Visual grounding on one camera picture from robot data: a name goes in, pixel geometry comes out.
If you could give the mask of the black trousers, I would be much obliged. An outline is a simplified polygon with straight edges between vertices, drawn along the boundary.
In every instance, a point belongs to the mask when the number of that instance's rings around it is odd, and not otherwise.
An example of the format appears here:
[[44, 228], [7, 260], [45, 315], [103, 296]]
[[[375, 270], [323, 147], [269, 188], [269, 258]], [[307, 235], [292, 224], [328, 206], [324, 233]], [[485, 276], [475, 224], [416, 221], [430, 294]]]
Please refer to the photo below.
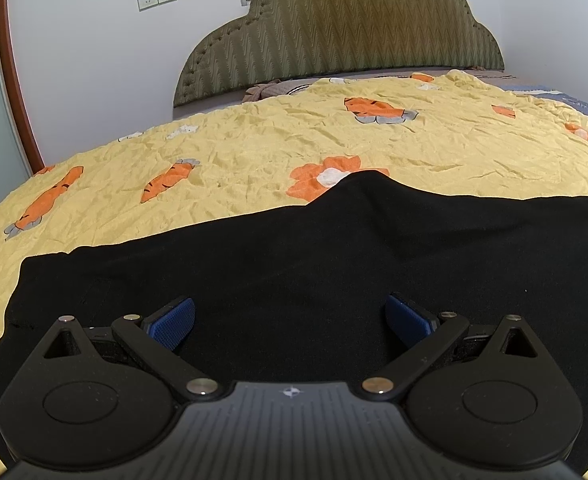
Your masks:
[[195, 324], [178, 353], [205, 373], [356, 380], [390, 359], [390, 292], [478, 324], [522, 315], [582, 403], [569, 460], [588, 469], [588, 197], [443, 196], [364, 171], [305, 206], [47, 250], [3, 304], [0, 396], [58, 316], [104, 326], [180, 296]]

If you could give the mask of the yellow carrot print bedsheet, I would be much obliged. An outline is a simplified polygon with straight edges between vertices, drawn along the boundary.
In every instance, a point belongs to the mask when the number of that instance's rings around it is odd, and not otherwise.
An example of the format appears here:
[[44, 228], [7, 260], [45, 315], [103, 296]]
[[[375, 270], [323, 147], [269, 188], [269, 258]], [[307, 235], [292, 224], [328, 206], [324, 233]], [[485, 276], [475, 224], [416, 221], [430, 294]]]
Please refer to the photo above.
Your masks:
[[367, 169], [446, 195], [587, 196], [588, 107], [461, 70], [331, 78], [74, 155], [0, 202], [0, 338], [27, 257], [301, 206]]

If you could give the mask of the brown grey pillow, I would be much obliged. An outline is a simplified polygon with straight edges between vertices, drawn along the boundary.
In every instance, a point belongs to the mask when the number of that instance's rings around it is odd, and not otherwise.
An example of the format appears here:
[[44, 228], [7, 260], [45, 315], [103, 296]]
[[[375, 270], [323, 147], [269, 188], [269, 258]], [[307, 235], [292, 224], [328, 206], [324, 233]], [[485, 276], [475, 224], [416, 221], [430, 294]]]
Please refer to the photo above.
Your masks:
[[293, 94], [306, 90], [314, 82], [314, 79], [278, 79], [263, 82], [262, 84], [255, 84], [253, 87], [245, 90], [242, 102], [257, 102], [273, 98], [273, 96], [292, 96]]

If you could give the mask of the olive green padded headboard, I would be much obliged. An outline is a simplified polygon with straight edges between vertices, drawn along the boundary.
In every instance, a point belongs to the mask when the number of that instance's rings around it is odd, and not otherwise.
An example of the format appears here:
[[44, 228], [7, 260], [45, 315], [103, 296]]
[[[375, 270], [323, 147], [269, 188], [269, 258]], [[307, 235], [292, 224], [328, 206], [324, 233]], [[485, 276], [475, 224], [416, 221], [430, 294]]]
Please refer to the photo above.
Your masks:
[[467, 0], [251, 0], [192, 50], [176, 107], [274, 79], [405, 67], [503, 70]]

